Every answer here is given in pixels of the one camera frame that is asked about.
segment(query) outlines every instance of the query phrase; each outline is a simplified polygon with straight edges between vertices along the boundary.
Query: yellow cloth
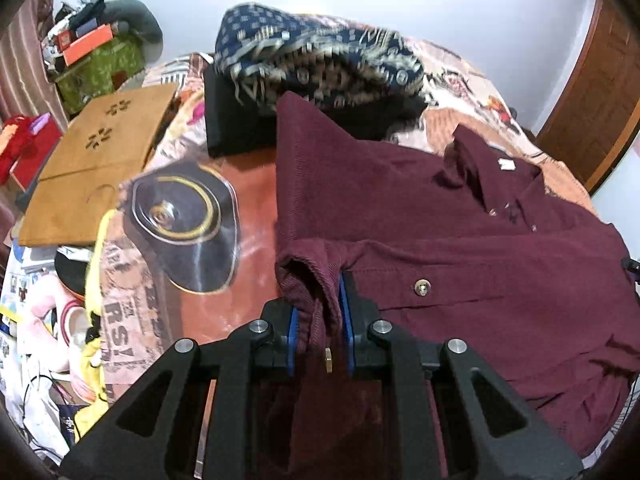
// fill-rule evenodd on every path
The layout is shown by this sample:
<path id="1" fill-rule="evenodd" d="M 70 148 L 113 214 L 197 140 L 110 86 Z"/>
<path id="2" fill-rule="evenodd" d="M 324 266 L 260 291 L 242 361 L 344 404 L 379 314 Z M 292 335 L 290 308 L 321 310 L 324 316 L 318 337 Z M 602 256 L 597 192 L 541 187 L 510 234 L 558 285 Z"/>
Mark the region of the yellow cloth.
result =
<path id="1" fill-rule="evenodd" d="M 89 262 L 89 269 L 86 273 L 86 283 L 84 284 L 84 307 L 91 322 L 92 312 L 97 316 L 102 313 L 102 294 L 100 292 L 100 256 L 104 246 L 104 239 L 107 234 L 107 227 L 115 210 L 107 211 L 100 221 L 98 235 L 95 241 L 94 256 Z M 100 338 L 89 341 L 82 349 L 80 358 L 80 372 L 84 382 L 95 392 L 95 402 L 82 410 L 78 410 L 74 420 L 74 433 L 76 442 L 80 440 L 87 431 L 100 419 L 109 409 L 107 403 L 107 393 L 104 388 L 104 371 L 102 365 L 95 367 L 92 365 L 92 358 L 96 352 L 100 351 Z"/>

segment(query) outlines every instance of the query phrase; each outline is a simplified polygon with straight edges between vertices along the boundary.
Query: brown cardboard box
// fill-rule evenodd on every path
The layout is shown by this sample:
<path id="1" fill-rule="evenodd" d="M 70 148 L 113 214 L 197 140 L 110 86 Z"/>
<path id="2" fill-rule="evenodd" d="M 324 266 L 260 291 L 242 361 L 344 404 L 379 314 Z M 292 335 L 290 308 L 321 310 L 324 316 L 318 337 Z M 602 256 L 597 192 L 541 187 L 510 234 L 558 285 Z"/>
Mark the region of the brown cardboard box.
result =
<path id="1" fill-rule="evenodd" d="M 20 229 L 22 246 L 95 241 L 118 186 L 144 167 L 176 85 L 93 99 L 75 118 L 40 174 Z"/>

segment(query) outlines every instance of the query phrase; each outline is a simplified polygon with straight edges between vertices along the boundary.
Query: green bag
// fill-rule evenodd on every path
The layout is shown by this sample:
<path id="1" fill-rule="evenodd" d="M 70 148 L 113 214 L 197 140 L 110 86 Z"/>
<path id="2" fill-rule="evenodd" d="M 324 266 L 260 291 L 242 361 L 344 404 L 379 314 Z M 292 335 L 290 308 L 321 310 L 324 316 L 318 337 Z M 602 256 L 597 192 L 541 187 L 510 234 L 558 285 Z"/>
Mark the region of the green bag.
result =
<path id="1" fill-rule="evenodd" d="M 116 36 L 73 63 L 55 83 L 66 112 L 73 116 L 94 97 L 114 93 L 114 80 L 119 86 L 144 67 L 139 41 Z"/>

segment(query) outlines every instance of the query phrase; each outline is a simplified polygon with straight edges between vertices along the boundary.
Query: shirt collar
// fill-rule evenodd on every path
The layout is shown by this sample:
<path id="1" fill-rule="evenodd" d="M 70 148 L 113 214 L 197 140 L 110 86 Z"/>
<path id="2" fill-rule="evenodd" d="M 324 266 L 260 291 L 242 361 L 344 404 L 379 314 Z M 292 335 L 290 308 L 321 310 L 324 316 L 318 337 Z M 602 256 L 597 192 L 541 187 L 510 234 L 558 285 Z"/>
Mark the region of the shirt collar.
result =
<path id="1" fill-rule="evenodd" d="M 454 143 L 445 153 L 449 179 L 469 186 L 488 214 L 498 214 L 517 203 L 525 222 L 535 225 L 545 196 L 542 170 L 521 159 L 515 161 L 516 170 L 502 170 L 498 159 L 511 157 L 489 147 L 473 130 L 460 124 L 453 136 Z"/>

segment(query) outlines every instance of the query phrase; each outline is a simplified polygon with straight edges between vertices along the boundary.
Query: shirt button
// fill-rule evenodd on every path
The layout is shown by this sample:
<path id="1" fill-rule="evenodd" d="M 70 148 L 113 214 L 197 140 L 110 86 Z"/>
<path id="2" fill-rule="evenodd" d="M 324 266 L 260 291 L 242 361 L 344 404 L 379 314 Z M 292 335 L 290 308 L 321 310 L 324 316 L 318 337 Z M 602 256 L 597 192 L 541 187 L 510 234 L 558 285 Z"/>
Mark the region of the shirt button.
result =
<path id="1" fill-rule="evenodd" d="M 418 280 L 414 285 L 414 292 L 418 296 L 426 296 L 431 290 L 431 283 L 429 280 Z"/>

